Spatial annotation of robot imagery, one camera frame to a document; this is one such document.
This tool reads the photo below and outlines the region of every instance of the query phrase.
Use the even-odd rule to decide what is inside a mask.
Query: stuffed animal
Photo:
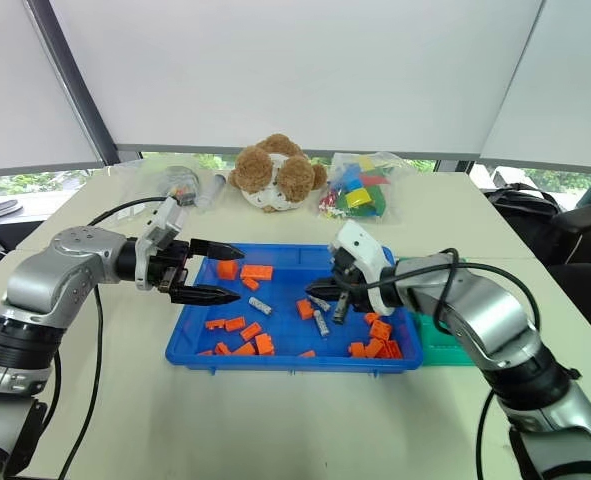
[[[228,181],[252,205],[275,212],[299,207],[311,190],[326,183],[326,170],[311,165],[298,145],[276,133],[242,150]]]

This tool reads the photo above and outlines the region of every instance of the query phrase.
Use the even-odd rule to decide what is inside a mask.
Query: blue tray
[[[217,276],[217,261],[204,259],[195,284],[221,285],[239,292],[241,300],[227,305],[208,307],[186,306],[177,321],[166,347],[166,358],[174,365],[192,369],[211,370],[312,370],[336,372],[400,373],[422,363],[423,355],[414,322],[405,309],[397,309],[386,321],[393,325],[391,338],[397,340],[403,359],[351,358],[351,342],[368,343],[369,326],[363,313],[349,312],[344,325],[332,321],[333,309],[324,313],[330,335],[320,337],[314,320],[302,320],[297,312],[297,300],[306,298],[304,288],[320,277],[330,276],[330,253],[325,245],[261,245],[237,244],[246,258],[238,261],[255,265],[272,265],[272,281],[260,281],[260,288],[252,292],[245,287],[239,274],[236,280],[221,280]],[[384,248],[389,261],[391,252]],[[248,304],[255,296],[273,307],[266,316]],[[257,322],[268,333],[275,346],[274,356],[197,355],[211,350],[217,342],[224,342],[232,350],[244,342],[236,332],[223,329],[207,330],[204,323],[219,318],[246,318],[246,325]],[[316,357],[298,357],[302,352],[315,350]]]

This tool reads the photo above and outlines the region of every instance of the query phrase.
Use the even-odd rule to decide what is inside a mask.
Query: robotic arm
[[[382,315],[399,306],[432,315],[453,261],[442,253],[391,266],[381,245],[352,221],[329,248],[335,277],[309,285],[307,293],[338,300],[336,323],[344,322],[349,304]],[[435,270],[411,273],[427,267]],[[380,285],[365,287],[373,282]],[[591,478],[591,403],[575,381],[576,372],[557,363],[517,299],[488,278],[458,268],[443,300],[437,320],[448,326],[497,395],[511,424],[522,477]]]
[[[240,298],[219,287],[184,285],[184,264],[193,255],[244,255],[227,244],[174,240],[182,223],[182,209],[169,198],[139,239],[98,227],[69,228],[13,272],[0,304],[0,476],[15,475],[30,462],[46,413],[34,395],[44,389],[61,339],[96,285],[130,280],[140,290],[156,287],[171,302],[191,305]]]

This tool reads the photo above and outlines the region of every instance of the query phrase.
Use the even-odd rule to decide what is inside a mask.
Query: plastic bag
[[[319,214],[327,218],[396,222],[397,183],[416,173],[415,168],[392,153],[336,153],[329,183],[318,203]]]

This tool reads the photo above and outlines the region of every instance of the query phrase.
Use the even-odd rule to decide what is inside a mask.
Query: cable
[[[495,392],[491,390],[486,396],[482,413],[479,416],[479,423],[477,424],[477,436],[475,438],[475,470],[477,470],[477,480],[484,480],[484,472],[482,471],[482,434],[484,433],[484,422],[486,421],[486,414],[488,408],[491,406],[491,400]]]
[[[537,306],[537,302],[535,301],[535,297],[528,289],[528,287],[522,282],[519,278],[513,275],[506,270],[503,270],[499,267],[494,267],[493,265],[486,265],[484,263],[460,263],[453,267],[452,263],[444,263],[441,265],[433,265],[430,267],[418,268],[417,270],[413,270],[411,272],[400,273],[399,275],[394,275],[392,277],[385,278],[384,280],[379,280],[373,283],[365,283],[362,285],[351,285],[350,283],[346,283],[338,274],[334,275],[335,282],[342,287],[342,289],[347,290],[349,292],[356,291],[356,290],[369,290],[371,288],[381,287],[382,285],[388,285],[389,283],[395,283],[399,280],[406,280],[407,278],[416,277],[418,275],[423,275],[425,273],[431,272],[438,272],[440,270],[448,270],[450,268],[469,268],[474,270],[485,270],[487,272],[492,272],[497,275],[500,275],[507,280],[510,280],[514,283],[526,296],[528,303],[531,306],[531,310],[533,311],[533,324],[536,330],[540,329],[540,314],[539,314],[539,307]]]
[[[59,403],[59,393],[62,390],[62,359],[59,356],[59,350],[55,352],[53,363],[55,364],[55,388],[53,390],[53,400],[51,401],[51,407],[46,414],[44,423],[42,424],[42,434],[46,431],[48,425],[51,423],[53,415],[55,415],[55,410],[57,410],[57,404]]]
[[[446,298],[453,286],[453,280],[455,279],[455,273],[457,272],[457,266],[459,265],[459,252],[454,248],[447,248],[440,253],[450,253],[453,256],[453,260],[451,261],[449,268],[448,279],[446,280],[446,284],[442,289],[442,294],[440,295],[437,305],[435,306],[435,311],[433,312],[433,325],[435,325],[437,331],[446,335],[452,335],[448,328],[442,327],[439,323],[439,319],[442,318],[442,311],[444,310],[444,305],[446,305]]]
[[[97,393],[99,391],[99,377],[102,371],[102,337],[104,334],[104,309],[102,307],[102,299],[99,296],[99,288],[96,286],[93,289],[93,293],[95,294],[95,304],[97,305],[97,360],[95,363],[95,379],[93,380],[93,391],[91,393],[91,400],[88,404],[88,411],[86,412],[86,418],[84,419],[84,424],[82,425],[82,429],[80,430],[79,434],[77,435],[77,440],[75,440],[75,444],[71,449],[70,453],[68,454],[68,458],[66,458],[66,462],[62,467],[62,471],[59,474],[58,480],[64,480],[66,477],[66,473],[75,458],[75,454],[79,449],[79,446],[82,444],[84,440],[84,435],[86,435],[86,430],[88,430],[88,426],[91,423],[91,417],[93,416],[93,411],[95,410],[95,403],[97,402]]]
[[[99,222],[106,220],[111,215],[119,212],[120,210],[124,210],[125,208],[132,207],[133,205],[139,205],[140,203],[148,203],[148,202],[163,202],[168,197],[146,197],[146,198],[139,198],[137,200],[131,200],[130,202],[122,203],[121,205],[116,206],[115,208],[111,208],[110,210],[106,210],[101,215],[95,217],[93,220],[90,221],[88,224],[89,226],[97,225]]]

